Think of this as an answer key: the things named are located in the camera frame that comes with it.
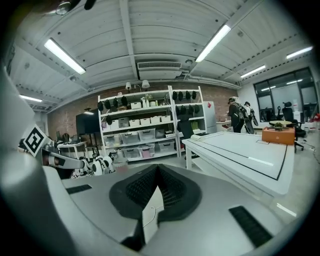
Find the computer monitor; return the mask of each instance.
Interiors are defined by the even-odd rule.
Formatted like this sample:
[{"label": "computer monitor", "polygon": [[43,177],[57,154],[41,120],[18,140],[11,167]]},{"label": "computer monitor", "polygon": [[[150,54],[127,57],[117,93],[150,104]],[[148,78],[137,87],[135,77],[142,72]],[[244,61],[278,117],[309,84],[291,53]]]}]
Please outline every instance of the computer monitor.
[{"label": "computer monitor", "polygon": [[56,140],[57,140],[57,141],[61,141],[60,131],[56,131],[56,132],[55,132],[55,136],[56,136]]},{"label": "computer monitor", "polygon": [[76,142],[77,140],[78,140],[78,135],[73,135],[72,141],[73,141],[73,142]]}]

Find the white table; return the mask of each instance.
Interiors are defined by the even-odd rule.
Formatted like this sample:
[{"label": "white table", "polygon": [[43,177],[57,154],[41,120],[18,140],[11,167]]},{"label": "white table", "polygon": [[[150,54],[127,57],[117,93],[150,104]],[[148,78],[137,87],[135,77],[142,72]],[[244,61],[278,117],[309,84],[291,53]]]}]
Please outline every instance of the white table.
[{"label": "white table", "polygon": [[[262,141],[260,135],[217,132],[200,140],[184,139],[186,168],[235,183],[269,204],[285,195],[294,169],[294,146]],[[199,158],[192,159],[194,152]]]},{"label": "white table", "polygon": [[89,153],[88,153],[88,149],[86,148],[87,147],[87,142],[85,142],[85,141],[84,142],[79,142],[77,144],[59,144],[57,146],[57,148],[58,148],[58,150],[60,150],[60,149],[68,149],[69,154],[71,153],[70,152],[70,148],[74,148],[75,157],[77,159],[79,159],[77,147],[80,147],[80,146],[83,146],[83,145],[84,145],[84,149],[85,149],[85,155],[88,158],[89,157]]}]

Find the window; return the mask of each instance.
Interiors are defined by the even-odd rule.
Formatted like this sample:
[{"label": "window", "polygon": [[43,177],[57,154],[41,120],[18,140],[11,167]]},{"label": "window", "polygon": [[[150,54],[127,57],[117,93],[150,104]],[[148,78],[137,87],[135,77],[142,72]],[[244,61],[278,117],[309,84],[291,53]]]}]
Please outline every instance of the window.
[{"label": "window", "polygon": [[314,80],[308,68],[296,70],[254,85],[260,112],[260,121],[283,119],[284,103],[297,104],[304,121],[312,117],[317,107]]}]

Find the ceiling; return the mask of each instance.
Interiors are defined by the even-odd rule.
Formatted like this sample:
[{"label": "ceiling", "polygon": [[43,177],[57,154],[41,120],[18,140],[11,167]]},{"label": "ceiling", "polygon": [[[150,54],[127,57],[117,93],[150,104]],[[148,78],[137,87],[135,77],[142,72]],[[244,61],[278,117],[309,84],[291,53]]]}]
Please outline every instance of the ceiling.
[{"label": "ceiling", "polygon": [[[17,30],[10,77],[21,94],[43,100],[30,103],[35,111],[52,111],[93,92],[139,83],[137,63],[146,61],[181,63],[182,75],[173,82],[237,89],[237,82],[251,78],[241,75],[262,65],[266,70],[261,73],[280,69],[287,54],[310,46],[295,22],[270,0],[97,0],[91,10],[84,4],[82,0],[64,16],[29,13]],[[224,24],[231,31],[196,63]],[[49,38],[86,72],[75,73],[47,50]],[[308,55],[292,61],[305,61]]]}]

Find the white wall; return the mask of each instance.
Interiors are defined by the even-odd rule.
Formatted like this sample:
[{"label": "white wall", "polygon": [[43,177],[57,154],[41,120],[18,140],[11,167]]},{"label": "white wall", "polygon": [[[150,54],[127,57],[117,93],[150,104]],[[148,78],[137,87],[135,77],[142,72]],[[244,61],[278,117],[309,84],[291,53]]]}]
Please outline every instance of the white wall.
[{"label": "white wall", "polygon": [[[33,122],[31,126],[34,126],[37,124],[40,126],[42,124],[41,130],[44,132],[45,135],[49,136],[48,133],[48,115],[46,113],[41,113],[41,112],[36,112],[33,117]],[[28,127],[25,128],[26,130],[24,131],[24,134],[22,138],[25,138],[28,134]]]}]

